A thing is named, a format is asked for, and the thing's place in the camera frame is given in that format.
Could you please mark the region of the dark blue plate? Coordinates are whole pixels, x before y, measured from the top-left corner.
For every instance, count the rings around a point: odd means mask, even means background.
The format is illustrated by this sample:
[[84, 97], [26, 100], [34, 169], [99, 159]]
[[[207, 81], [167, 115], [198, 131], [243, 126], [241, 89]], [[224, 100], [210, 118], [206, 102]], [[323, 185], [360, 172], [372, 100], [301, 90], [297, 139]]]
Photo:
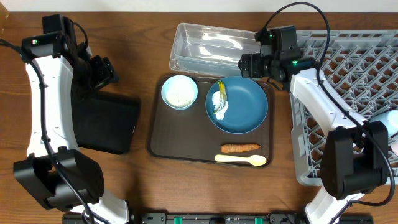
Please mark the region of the dark blue plate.
[[246, 134], [258, 128], [268, 114], [269, 101], [262, 87], [249, 78], [225, 77], [228, 108], [222, 120], [216, 118], [212, 96], [219, 91], [214, 83], [206, 95], [205, 108], [210, 121], [219, 129], [231, 134]]

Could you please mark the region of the yellow snack wrapper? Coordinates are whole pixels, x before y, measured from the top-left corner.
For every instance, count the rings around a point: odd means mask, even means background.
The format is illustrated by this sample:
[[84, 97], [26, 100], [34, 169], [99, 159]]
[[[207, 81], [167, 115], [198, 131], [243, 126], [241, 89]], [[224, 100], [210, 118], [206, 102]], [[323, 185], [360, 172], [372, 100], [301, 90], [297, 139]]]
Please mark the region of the yellow snack wrapper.
[[220, 111], [226, 106], [227, 99], [228, 99], [227, 93], [226, 93], [225, 84], [224, 84], [221, 80], [218, 80], [216, 83], [218, 84], [218, 87], [219, 87], [219, 98], [220, 98], [220, 103], [219, 103], [219, 105], [215, 108], [214, 114], [220, 112]]

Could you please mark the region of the clear plastic bin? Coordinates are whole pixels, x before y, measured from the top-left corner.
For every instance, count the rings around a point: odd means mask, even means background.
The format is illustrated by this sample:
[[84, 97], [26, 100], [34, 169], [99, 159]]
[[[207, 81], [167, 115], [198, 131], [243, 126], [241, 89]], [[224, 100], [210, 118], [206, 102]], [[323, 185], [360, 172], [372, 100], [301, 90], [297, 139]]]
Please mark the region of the clear plastic bin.
[[254, 32], [181, 23], [175, 33], [169, 67], [175, 72], [240, 76], [241, 56], [259, 50]]

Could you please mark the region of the white tissue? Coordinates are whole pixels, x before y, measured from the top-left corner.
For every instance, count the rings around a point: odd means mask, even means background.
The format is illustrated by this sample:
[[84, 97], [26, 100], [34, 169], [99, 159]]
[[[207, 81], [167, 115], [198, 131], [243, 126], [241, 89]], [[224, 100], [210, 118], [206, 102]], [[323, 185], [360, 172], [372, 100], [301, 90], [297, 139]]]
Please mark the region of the white tissue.
[[214, 106], [213, 114], [216, 116], [217, 120], [223, 120], [229, 106], [226, 93], [217, 91], [212, 95], [211, 100]]

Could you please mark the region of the light blue cup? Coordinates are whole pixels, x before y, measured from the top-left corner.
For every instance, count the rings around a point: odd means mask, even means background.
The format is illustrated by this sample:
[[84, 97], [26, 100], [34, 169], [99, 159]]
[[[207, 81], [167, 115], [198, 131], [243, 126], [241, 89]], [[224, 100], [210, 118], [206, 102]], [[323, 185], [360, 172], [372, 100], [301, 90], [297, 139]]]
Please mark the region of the light blue cup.
[[371, 122], [381, 121], [383, 125], [387, 128], [388, 136], [392, 137], [397, 134], [398, 130], [398, 111], [390, 110], [383, 114], [379, 114], [371, 118]]

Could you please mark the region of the pink cup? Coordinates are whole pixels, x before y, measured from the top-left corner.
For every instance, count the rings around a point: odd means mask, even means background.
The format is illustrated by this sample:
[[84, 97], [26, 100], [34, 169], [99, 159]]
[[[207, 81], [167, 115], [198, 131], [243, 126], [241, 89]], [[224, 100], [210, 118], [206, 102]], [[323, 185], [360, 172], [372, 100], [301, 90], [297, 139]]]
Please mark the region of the pink cup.
[[391, 151], [398, 156], [398, 140], [396, 139], [391, 145]]

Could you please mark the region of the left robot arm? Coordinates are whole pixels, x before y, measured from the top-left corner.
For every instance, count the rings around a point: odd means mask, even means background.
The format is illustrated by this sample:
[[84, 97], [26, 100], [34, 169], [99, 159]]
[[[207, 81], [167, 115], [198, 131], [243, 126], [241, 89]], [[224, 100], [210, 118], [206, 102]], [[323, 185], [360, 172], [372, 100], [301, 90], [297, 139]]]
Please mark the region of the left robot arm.
[[125, 200], [104, 187], [100, 165], [82, 154], [72, 121], [76, 42], [63, 31], [22, 41], [32, 94], [32, 132], [27, 157], [14, 177], [45, 209], [82, 214], [85, 223], [128, 223]]

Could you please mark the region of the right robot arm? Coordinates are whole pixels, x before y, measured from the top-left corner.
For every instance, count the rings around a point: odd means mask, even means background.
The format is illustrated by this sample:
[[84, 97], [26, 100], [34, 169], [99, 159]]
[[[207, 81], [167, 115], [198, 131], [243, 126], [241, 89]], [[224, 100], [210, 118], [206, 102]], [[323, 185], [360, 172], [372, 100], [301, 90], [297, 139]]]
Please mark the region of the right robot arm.
[[326, 137], [319, 176], [322, 187], [306, 205], [301, 223], [338, 223], [352, 204], [394, 177], [387, 159], [387, 128], [353, 111], [331, 87], [312, 58], [281, 60], [275, 55], [244, 54], [244, 78], [274, 79], [308, 109]]

